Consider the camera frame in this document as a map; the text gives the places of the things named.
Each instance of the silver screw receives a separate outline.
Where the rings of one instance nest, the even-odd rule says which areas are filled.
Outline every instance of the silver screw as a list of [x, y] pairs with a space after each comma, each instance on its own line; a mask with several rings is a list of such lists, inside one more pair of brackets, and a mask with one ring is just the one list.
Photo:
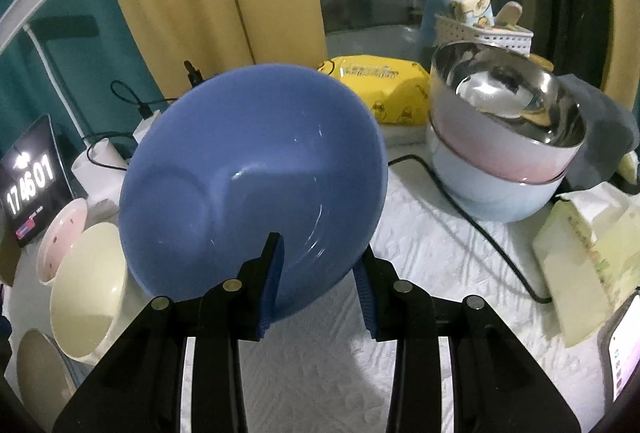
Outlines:
[[153, 308], [153, 310], [164, 310], [168, 306], [169, 299], [164, 296], [154, 298], [153, 301], [151, 301], [151, 308]]
[[412, 283], [406, 279], [399, 279], [394, 283], [394, 290], [396, 292], [402, 292], [403, 294], [411, 292], [413, 287]]
[[242, 282], [239, 279], [231, 278], [222, 284], [222, 288], [227, 292], [236, 292], [242, 288]]
[[468, 307], [470, 308], [473, 308], [473, 310], [479, 310], [484, 307], [484, 299], [482, 299], [480, 296], [469, 296], [466, 299], [466, 305], [468, 305]]

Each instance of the bowl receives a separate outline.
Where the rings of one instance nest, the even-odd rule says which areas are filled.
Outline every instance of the bowl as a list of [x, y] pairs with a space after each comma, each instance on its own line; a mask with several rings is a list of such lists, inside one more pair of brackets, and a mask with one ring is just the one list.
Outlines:
[[431, 120], [447, 145], [481, 170], [514, 182], [557, 178], [586, 127], [569, 90], [523, 55], [455, 42], [431, 60]]
[[451, 150], [433, 125], [427, 129], [431, 165], [444, 187], [468, 214], [478, 220], [517, 222], [530, 217], [551, 199], [564, 172], [545, 184], [510, 182], [494, 177]]
[[63, 207], [47, 228], [36, 260], [36, 275], [43, 285], [53, 283], [63, 257], [84, 231], [87, 211], [86, 200], [76, 198]]
[[262, 64], [183, 95], [152, 126], [124, 180], [118, 224], [150, 296], [202, 296], [284, 238], [276, 320], [353, 267], [377, 226], [386, 153], [369, 109], [338, 80]]
[[25, 409], [47, 433], [78, 388], [64, 356], [52, 339], [35, 329], [18, 346], [18, 388]]
[[118, 228], [98, 223], [73, 243], [54, 279], [53, 336], [65, 355], [95, 365], [148, 301], [127, 270]]

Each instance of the plastic basket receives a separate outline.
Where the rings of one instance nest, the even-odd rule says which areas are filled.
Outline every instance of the plastic basket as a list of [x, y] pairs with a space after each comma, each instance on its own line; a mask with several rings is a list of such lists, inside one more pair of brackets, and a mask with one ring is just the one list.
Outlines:
[[533, 32], [517, 27], [518, 30], [483, 29], [470, 27], [436, 14], [436, 45], [444, 45], [453, 41], [481, 41], [508, 48], [529, 57]]

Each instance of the stacked bowls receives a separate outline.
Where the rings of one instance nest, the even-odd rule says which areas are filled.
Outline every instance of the stacked bowls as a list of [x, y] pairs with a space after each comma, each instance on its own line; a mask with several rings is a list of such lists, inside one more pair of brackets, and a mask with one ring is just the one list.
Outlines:
[[539, 210], [585, 133], [570, 92], [523, 55], [475, 42], [434, 53], [431, 161], [471, 216], [514, 222]]

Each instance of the yellow wet wipes package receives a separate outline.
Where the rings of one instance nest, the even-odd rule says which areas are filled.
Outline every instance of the yellow wet wipes package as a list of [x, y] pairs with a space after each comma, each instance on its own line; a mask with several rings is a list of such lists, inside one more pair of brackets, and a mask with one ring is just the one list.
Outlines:
[[353, 90], [379, 123], [427, 123], [430, 78], [419, 63], [376, 56], [341, 56], [324, 61], [318, 70]]

